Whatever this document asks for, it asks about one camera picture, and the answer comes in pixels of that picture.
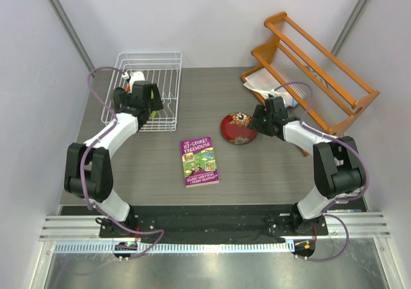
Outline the red floral plate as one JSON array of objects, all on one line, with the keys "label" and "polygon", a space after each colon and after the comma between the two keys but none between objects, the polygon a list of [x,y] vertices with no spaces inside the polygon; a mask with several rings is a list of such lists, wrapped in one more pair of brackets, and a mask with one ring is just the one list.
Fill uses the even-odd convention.
[{"label": "red floral plate", "polygon": [[222,119],[220,133],[225,140],[234,145],[245,145],[257,136],[257,131],[249,128],[250,122],[250,115],[233,112]]}]

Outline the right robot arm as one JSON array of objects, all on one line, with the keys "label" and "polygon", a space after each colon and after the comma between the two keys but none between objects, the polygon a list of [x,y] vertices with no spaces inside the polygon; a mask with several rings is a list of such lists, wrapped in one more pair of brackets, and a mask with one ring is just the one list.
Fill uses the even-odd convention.
[{"label": "right robot arm", "polygon": [[313,157],[313,189],[295,203],[290,212],[290,230],[308,234],[323,212],[338,199],[367,185],[367,170],[352,137],[320,132],[296,117],[290,117],[282,97],[269,97],[257,105],[250,129],[298,146]]}]

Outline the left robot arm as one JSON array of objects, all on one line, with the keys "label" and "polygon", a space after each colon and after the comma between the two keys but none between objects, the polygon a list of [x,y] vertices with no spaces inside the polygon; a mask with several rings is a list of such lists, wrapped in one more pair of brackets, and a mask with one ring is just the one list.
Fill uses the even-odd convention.
[{"label": "left robot arm", "polygon": [[134,208],[114,190],[111,157],[153,112],[164,107],[157,84],[145,80],[131,83],[129,90],[115,88],[112,103],[113,119],[102,131],[82,144],[69,145],[64,189],[110,218],[115,230],[129,237],[136,231],[137,220]]}]

